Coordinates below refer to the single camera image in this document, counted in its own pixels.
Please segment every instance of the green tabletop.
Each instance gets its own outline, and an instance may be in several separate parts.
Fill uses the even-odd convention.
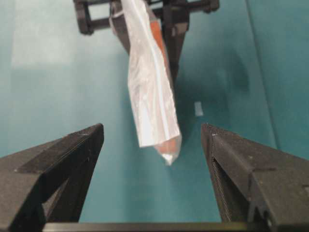
[[[128,56],[111,30],[81,35],[72,0],[1,1],[0,156],[101,122],[105,142],[81,221],[220,221],[202,123],[307,155],[308,33],[306,16],[290,4],[221,0],[217,12],[191,15],[175,85],[183,145],[168,167],[153,148],[138,146]],[[303,27],[280,22],[285,14]]]

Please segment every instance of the orange item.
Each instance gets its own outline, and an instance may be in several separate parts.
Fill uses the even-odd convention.
[[[164,64],[166,67],[168,67],[168,59],[165,52],[164,42],[162,38],[161,28],[158,21],[154,21],[150,23],[150,28],[154,36],[154,40],[156,41],[156,44],[159,46],[161,53],[163,55]]]

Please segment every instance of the teal background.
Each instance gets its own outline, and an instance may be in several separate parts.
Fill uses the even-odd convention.
[[[183,146],[171,167],[138,147],[128,56],[111,30],[82,36],[71,0],[0,9],[0,156],[104,124],[83,222],[220,221],[203,122],[309,158],[307,0],[221,0],[191,15],[175,86]]]

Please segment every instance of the black plastic part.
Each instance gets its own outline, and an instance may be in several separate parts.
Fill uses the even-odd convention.
[[[47,223],[43,232],[267,232],[259,223]]]
[[[272,231],[308,231],[309,161],[202,126],[202,144],[223,221],[263,220]]]
[[[77,221],[103,141],[97,124],[1,158],[0,231],[40,231],[46,221]]]

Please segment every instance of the clear plastic bag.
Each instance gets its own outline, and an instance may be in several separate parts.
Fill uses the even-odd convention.
[[[130,39],[128,88],[140,147],[154,146],[171,165],[181,133],[161,29],[144,0],[121,0]]]

